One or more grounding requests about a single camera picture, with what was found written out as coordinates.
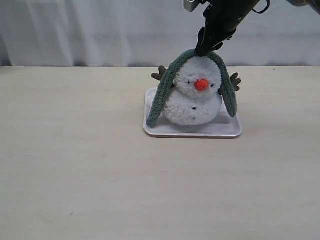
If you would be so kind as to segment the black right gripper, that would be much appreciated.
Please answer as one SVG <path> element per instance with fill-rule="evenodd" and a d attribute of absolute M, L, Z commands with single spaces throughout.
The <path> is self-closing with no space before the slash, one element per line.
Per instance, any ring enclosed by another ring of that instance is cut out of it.
<path fill-rule="evenodd" d="M 197 35 L 196 54 L 205 56 L 219 50 L 258 3 L 258 0 L 209 0 L 203 13 L 205 25 Z"/>

